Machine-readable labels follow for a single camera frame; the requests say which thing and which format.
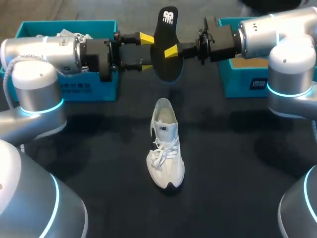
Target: glowing blue ring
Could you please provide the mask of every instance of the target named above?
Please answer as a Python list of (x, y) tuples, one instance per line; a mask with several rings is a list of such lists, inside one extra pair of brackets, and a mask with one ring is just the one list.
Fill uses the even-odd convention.
[(64, 103), (64, 99), (61, 100), (61, 102), (59, 104), (57, 104), (55, 107), (47, 109), (47, 110), (43, 110), (43, 111), (38, 111), (38, 112), (31, 112), (28, 110), (25, 110), (21, 107), (21, 110), (24, 111), (27, 114), (44, 114), (44, 113), (49, 113), (51, 111), (54, 111), (55, 109), (59, 108), (61, 105), (63, 105)]
[(278, 93), (278, 92), (275, 92), (273, 89), (271, 89), (268, 84), (267, 84), (267, 88), (269, 89), (269, 91), (271, 91), (273, 94), (275, 94), (277, 96), (286, 97), (286, 98), (296, 98), (296, 97), (300, 97), (300, 96), (303, 96), (303, 95), (307, 94), (312, 89), (312, 86), (307, 91), (305, 91), (304, 93), (299, 93), (299, 94), (282, 94), (282, 93)]
[(311, 212), (311, 215), (313, 216), (314, 220), (317, 222), (317, 216), (316, 216), (316, 214), (311, 206), (311, 203), (309, 202), (308, 194), (307, 194), (307, 178), (308, 178), (308, 175), (310, 174), (310, 172), (312, 171), (313, 168), (314, 167), (312, 167), (311, 170), (308, 171), (308, 173), (306, 174), (305, 180), (304, 180), (304, 196), (305, 196), (305, 200), (306, 200), (308, 209)]
[(56, 199), (55, 199), (55, 205), (54, 205), (54, 209), (53, 209), (53, 213), (52, 213), (52, 216), (49, 220), (49, 223), (47, 224), (47, 226), (45, 227), (44, 231), (42, 232), (42, 234), (40, 235), (39, 238), (44, 238), (47, 233), (49, 232), (52, 224), (53, 224), (53, 221), (55, 219), (55, 216), (56, 216), (56, 213), (57, 213), (57, 209), (58, 209), (58, 204), (59, 204), (59, 188), (58, 188), (58, 184), (57, 184), (57, 181), (56, 179), (54, 178), (53, 175), (51, 175), (53, 180), (54, 180), (54, 183), (55, 183), (55, 188), (56, 188)]

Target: shoe insole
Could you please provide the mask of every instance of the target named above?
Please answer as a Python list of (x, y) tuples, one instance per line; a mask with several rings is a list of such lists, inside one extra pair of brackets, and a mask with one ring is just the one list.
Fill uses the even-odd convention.
[(151, 45), (151, 61), (154, 71), (160, 80), (176, 81), (183, 69), (183, 57), (165, 58), (164, 51), (179, 43), (176, 35), (178, 10), (174, 6), (162, 8), (158, 14), (158, 24), (154, 33), (154, 44)]
[(175, 123), (173, 113), (169, 108), (162, 108), (158, 115), (158, 121), (166, 124)]

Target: shoe tongue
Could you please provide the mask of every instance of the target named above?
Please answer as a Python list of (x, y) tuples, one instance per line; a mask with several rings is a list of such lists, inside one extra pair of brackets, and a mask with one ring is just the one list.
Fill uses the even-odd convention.
[(157, 131), (156, 136), (159, 138), (162, 142), (170, 143), (174, 141), (174, 139), (177, 136), (177, 124), (166, 124), (161, 121), (155, 121), (155, 128)]

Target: black insole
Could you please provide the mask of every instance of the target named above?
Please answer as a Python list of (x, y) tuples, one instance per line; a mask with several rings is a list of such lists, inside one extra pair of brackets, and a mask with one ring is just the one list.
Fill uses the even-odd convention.
[(178, 10), (174, 6), (162, 8), (154, 33), (155, 44), (151, 45), (151, 61), (157, 76), (165, 82), (176, 81), (183, 68), (183, 57), (165, 59), (164, 51), (179, 43), (176, 35)]

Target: white sneaker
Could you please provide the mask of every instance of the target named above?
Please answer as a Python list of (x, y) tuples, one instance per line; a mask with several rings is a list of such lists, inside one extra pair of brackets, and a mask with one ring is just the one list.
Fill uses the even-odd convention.
[(178, 122), (168, 99), (158, 100), (151, 121), (153, 150), (147, 156), (150, 175), (157, 186), (175, 189), (184, 179), (185, 166), (180, 153)]

